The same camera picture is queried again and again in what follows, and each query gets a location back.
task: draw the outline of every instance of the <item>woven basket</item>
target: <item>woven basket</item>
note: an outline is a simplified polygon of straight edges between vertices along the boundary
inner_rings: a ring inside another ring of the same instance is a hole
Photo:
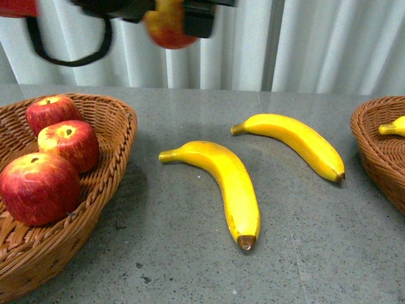
[[[65,95],[95,129],[100,160],[96,168],[81,175],[80,206],[57,223],[24,225],[14,220],[0,200],[0,303],[34,290],[63,269],[89,237],[127,166],[137,130],[133,109],[109,96]],[[11,160],[38,151],[24,117],[35,100],[0,108],[0,172]]]
[[[350,126],[367,174],[405,215],[405,137],[378,133],[380,125],[403,115],[405,96],[372,99],[354,110]]]

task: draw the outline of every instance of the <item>apple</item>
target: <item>apple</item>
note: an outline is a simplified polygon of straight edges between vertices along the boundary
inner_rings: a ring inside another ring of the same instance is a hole
[[[83,120],[83,117],[71,98],[57,94],[35,100],[25,110],[25,119],[35,136],[38,136],[48,125],[64,120]]]
[[[143,17],[151,39],[162,48],[182,49],[198,40],[183,32],[183,0],[156,0],[156,11]]]
[[[73,165],[59,155],[31,153],[6,165],[0,194],[7,211],[26,225],[61,220],[80,204],[81,185]]]
[[[99,141],[93,127],[83,120],[66,120],[48,125],[38,134],[38,149],[58,154],[84,173],[99,161]]]

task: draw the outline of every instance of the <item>table surface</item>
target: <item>table surface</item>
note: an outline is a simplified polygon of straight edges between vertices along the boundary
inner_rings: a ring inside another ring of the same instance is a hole
[[[118,98],[139,126],[117,192],[64,270],[22,303],[404,303],[405,217],[362,167],[352,112],[371,96],[58,85],[0,85],[0,106],[44,94]],[[230,127],[292,116],[341,154],[341,186],[284,143]],[[261,212],[256,247],[230,236],[220,189],[203,169],[159,152],[206,140],[246,166]]]

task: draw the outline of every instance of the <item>yellow banana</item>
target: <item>yellow banana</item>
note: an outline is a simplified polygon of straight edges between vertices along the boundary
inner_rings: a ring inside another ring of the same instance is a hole
[[[233,135],[252,133],[274,137],[294,149],[320,176],[341,183],[345,166],[335,148],[306,124],[279,114],[257,114],[231,128]]]
[[[191,141],[159,154],[162,163],[182,161],[208,171],[217,181],[228,228],[234,241],[250,250],[260,232],[259,206],[250,176],[241,160],[224,146]]]
[[[405,136],[405,116],[398,117],[391,123],[385,123],[379,126],[378,133],[381,135],[396,134]]]

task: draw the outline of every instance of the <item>curtain fold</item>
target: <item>curtain fold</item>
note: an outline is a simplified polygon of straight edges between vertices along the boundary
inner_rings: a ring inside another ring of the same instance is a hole
[[[93,53],[103,22],[68,0],[40,0],[48,52]],[[0,83],[405,95],[405,1],[238,0],[217,7],[213,35],[181,50],[115,18],[108,55],[87,66],[38,57],[24,21],[0,17]]]

